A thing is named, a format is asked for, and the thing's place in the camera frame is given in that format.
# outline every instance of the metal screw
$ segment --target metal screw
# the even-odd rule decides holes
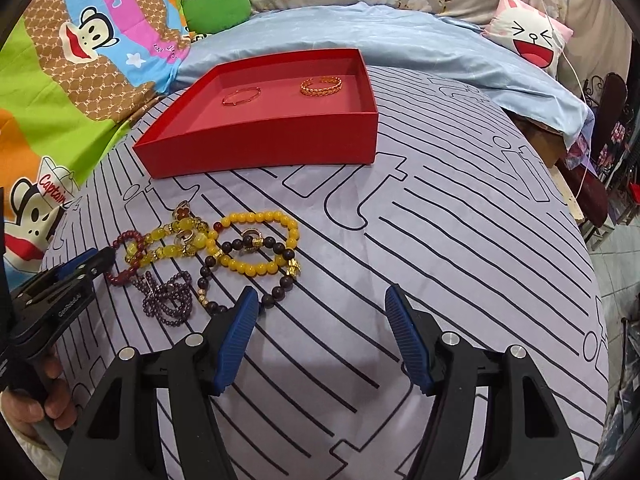
[[[129,359],[133,359],[136,355],[136,349],[130,346],[125,346],[120,352],[118,352],[118,357],[123,361],[128,361]]]
[[[522,359],[525,355],[527,355],[527,351],[520,345],[513,345],[509,348],[511,355],[516,359]]]
[[[204,338],[202,337],[202,334],[190,334],[187,336],[187,339],[184,340],[184,342],[187,343],[187,346],[200,346],[203,341]]]
[[[445,332],[441,336],[442,342],[445,345],[455,346],[460,342],[460,336],[455,332]]]

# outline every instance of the red box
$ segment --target red box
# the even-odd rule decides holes
[[[338,76],[342,89],[310,97],[301,83]],[[222,99],[261,89],[245,104]],[[134,144],[154,178],[299,164],[371,164],[378,108],[360,51],[301,50],[218,65],[182,94]]]

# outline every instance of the gray bedsheet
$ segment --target gray bedsheet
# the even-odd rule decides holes
[[[89,178],[46,265],[103,247],[124,230],[149,232],[181,200],[210,222],[281,209],[300,222],[302,275],[258,320],[236,382],[214,400],[240,479],[390,480],[408,472],[432,400],[401,371],[382,309],[393,282],[415,308],[475,346],[526,347],[588,474],[606,410],[607,343],[598,285],[566,205],[539,157],[484,94],[411,70],[369,73],[380,111],[372,166],[151,180],[131,146],[176,95],[167,97]],[[203,149],[224,156],[215,142]],[[221,239],[233,237],[228,231]],[[200,265],[163,260],[153,272],[162,280],[178,268],[197,276]],[[226,269],[214,276],[209,297],[220,303],[232,304],[248,283]],[[255,286],[269,290],[276,279]],[[97,302],[58,344],[78,406],[123,346],[168,348],[209,320],[196,306],[187,325],[165,328],[145,317],[132,286],[107,287],[103,278],[95,285]],[[168,471],[178,480],[165,392],[158,405]],[[478,466],[485,409],[479,389],[464,478]]]

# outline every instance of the hand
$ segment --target hand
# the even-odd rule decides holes
[[[48,378],[54,379],[49,397],[44,403],[44,410],[39,402],[27,396],[6,391],[0,397],[7,421],[16,430],[34,440],[38,439],[38,433],[32,424],[41,421],[45,413],[53,419],[57,430],[71,427],[78,417],[68,384],[64,379],[58,378],[62,373],[62,365],[53,351],[43,358],[42,369]]]

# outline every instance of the green cushion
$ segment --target green cushion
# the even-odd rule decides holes
[[[215,34],[245,22],[251,16],[249,0],[184,0],[184,17],[196,34]]]

